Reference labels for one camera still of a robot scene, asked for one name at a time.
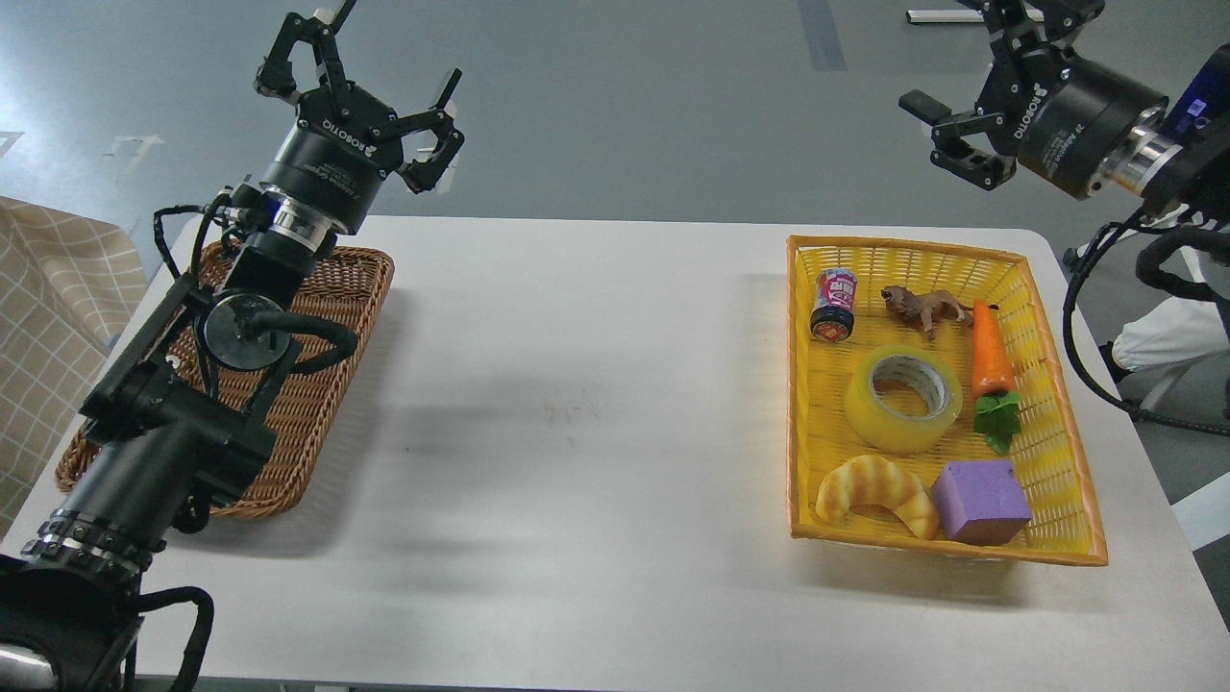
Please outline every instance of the toy carrot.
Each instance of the toy carrot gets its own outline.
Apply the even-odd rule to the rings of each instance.
[[[998,455],[1007,455],[1012,436],[1021,433],[1017,417],[1021,396],[1016,393],[1012,363],[1004,349],[999,318],[985,300],[974,300],[974,368],[970,387],[974,403],[974,433],[982,433]]]

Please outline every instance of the orange carrot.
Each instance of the orange carrot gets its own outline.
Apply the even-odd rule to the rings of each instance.
[[[1012,364],[1004,349],[999,320],[986,300],[974,300],[974,398],[1016,391]]]

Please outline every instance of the tape roll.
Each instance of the tape roll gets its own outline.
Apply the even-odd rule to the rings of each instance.
[[[926,403],[927,413],[907,415],[881,398],[877,382],[898,382]],[[845,393],[850,428],[868,445],[894,455],[930,450],[961,415],[963,397],[957,375],[931,354],[913,345],[881,345],[855,368]]]

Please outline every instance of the wicker basket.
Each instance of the wicker basket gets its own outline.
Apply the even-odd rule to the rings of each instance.
[[[202,259],[204,283],[219,285],[230,269],[230,261],[215,242]],[[320,262],[295,295],[292,310],[341,322],[359,336],[354,355],[337,366],[310,376],[290,376],[278,395],[266,424],[278,435],[273,457],[244,497],[226,508],[214,508],[213,516],[260,519],[294,508],[303,498],[316,466],[337,408],[342,403],[354,371],[363,358],[368,337],[380,305],[389,293],[394,264],[389,254],[363,247],[338,247]],[[171,354],[183,364],[180,375],[200,390],[192,329],[186,329],[172,345]],[[330,344],[315,336],[299,336],[304,353],[299,360],[323,353]],[[261,374],[241,374],[221,369],[220,393],[228,407],[237,409],[247,399]],[[85,473],[98,447],[79,430],[55,470],[57,486],[68,493]]]
[[[1002,558],[1065,565],[1106,565],[1106,538],[1084,449],[1064,387],[1063,372],[1037,285],[1025,257],[1011,252],[936,242],[868,237],[791,236],[790,280],[790,438],[788,509],[791,535],[846,543],[905,548],[973,558]],[[849,267],[859,278],[852,334],[839,343],[811,337],[815,278],[825,268]],[[830,525],[815,514],[815,493],[827,473],[847,458],[881,454],[922,479],[927,488],[951,461],[996,458],[973,433],[969,390],[972,339],[954,320],[941,321],[935,340],[903,324],[884,307],[879,291],[905,285],[914,293],[952,291],[963,304],[983,297],[1000,306],[1004,340],[1022,397],[1022,431],[1010,457],[1025,488],[1033,521],[1006,546],[968,546],[914,537],[887,511],[860,508]],[[940,440],[924,454],[884,455],[854,433],[843,411],[850,374],[884,343],[905,343],[936,355],[957,374],[966,406]],[[884,393],[894,408],[907,409]]]

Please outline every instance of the gray floor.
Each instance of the gray floor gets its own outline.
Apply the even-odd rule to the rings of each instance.
[[[1172,97],[1230,39],[1225,0],[1107,5],[1079,52]],[[1135,208],[1117,189],[1077,203],[1028,172],[984,193],[931,166],[897,98],[921,87],[968,107],[989,49],[979,25],[907,25],[911,7],[956,4],[363,1],[338,39],[347,75],[400,112],[465,70],[449,191],[390,183],[373,213],[1030,227],[1060,256]],[[0,194],[130,229],[153,267],[154,209],[203,203],[277,150],[293,112],[251,77],[283,15],[312,9],[0,4]],[[295,57],[311,84],[310,53]],[[1132,277],[1140,246],[1112,253],[1082,296],[1098,338],[1161,297]],[[1216,422],[1228,375],[1202,366],[1164,411]],[[1123,393],[1148,386],[1134,376]],[[1138,430],[1171,501],[1230,471],[1226,439]],[[1225,554],[1202,560],[1214,591]]]

